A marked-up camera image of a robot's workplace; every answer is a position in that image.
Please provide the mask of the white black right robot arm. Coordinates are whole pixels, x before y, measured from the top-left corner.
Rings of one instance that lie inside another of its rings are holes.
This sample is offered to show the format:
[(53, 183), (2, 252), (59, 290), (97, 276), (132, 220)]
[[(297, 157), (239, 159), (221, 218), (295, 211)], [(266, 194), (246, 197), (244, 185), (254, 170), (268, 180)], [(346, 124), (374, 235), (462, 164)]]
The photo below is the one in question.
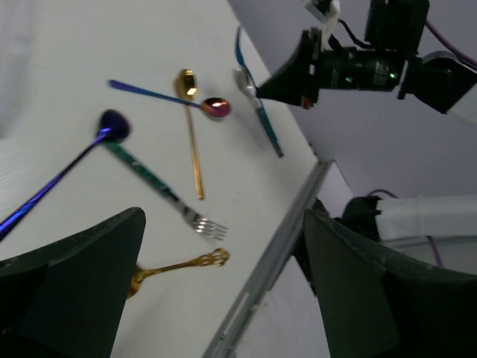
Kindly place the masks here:
[(320, 90), (391, 92), (407, 95), (439, 113), (476, 123), (476, 63), (449, 43), (423, 57), (418, 47), (428, 1), (372, 1), (364, 40), (351, 30), (353, 46), (344, 47), (333, 31), (343, 24), (338, 1), (306, 1), (322, 28), (304, 30), (290, 58), (256, 90), (258, 98), (304, 109)]

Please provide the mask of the teal handled silver fork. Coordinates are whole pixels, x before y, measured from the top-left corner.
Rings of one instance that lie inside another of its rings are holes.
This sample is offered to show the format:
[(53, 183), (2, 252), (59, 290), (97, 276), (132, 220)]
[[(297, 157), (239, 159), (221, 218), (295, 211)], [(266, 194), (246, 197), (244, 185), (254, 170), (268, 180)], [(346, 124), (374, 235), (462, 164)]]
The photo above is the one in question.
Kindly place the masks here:
[(163, 180), (117, 142), (104, 142), (105, 148), (163, 197), (183, 217), (187, 225), (203, 237), (224, 240), (228, 229), (188, 206)]

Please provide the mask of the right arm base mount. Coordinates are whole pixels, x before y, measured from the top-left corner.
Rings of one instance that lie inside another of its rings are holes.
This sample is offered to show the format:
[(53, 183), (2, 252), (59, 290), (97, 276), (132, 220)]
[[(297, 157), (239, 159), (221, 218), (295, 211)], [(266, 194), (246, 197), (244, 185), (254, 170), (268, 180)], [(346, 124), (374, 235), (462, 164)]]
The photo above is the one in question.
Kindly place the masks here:
[(303, 239), (306, 243), (309, 279), (318, 297), (330, 294), (342, 298), (351, 291), (344, 280), (357, 277), (356, 269), (332, 272), (341, 258), (325, 263), (318, 254), (318, 243), (331, 239), (350, 246), (358, 244), (358, 266), (368, 269), (372, 263), (383, 268), (379, 289), (387, 298), (423, 300), (437, 297), (460, 299), (476, 297), (476, 276), (457, 273), (442, 267), (432, 269), (410, 259), (391, 258), (382, 243), (425, 236), (429, 240), (445, 236), (476, 235), (476, 197), (448, 196), (439, 198), (380, 198), (377, 192), (353, 198), (340, 218), (331, 218), (321, 202), (304, 218)]

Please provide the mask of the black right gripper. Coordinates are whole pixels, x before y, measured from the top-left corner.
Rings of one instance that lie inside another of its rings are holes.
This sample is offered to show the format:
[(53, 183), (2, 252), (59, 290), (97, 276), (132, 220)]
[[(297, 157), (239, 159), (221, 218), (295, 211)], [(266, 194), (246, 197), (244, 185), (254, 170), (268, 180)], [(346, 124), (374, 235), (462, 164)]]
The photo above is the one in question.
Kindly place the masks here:
[(320, 90), (390, 92), (399, 83), (405, 57), (395, 51), (356, 47), (322, 49), (322, 31), (302, 31), (290, 58), (256, 89), (256, 97), (311, 108)]

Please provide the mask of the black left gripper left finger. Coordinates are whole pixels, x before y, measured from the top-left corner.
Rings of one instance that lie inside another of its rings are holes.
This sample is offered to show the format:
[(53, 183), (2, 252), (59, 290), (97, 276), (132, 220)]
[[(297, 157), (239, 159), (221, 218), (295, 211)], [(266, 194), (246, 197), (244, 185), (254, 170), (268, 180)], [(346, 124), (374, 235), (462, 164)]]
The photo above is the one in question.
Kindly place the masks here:
[(2, 357), (109, 357), (145, 231), (131, 207), (1, 262)]

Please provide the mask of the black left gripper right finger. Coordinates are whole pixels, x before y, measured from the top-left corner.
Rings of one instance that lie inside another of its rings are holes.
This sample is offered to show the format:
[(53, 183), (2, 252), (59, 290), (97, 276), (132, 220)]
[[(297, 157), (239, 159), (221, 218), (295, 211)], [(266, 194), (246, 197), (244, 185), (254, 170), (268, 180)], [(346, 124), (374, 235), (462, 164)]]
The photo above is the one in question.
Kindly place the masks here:
[(476, 276), (415, 260), (304, 215), (306, 247), (332, 357), (474, 357)]

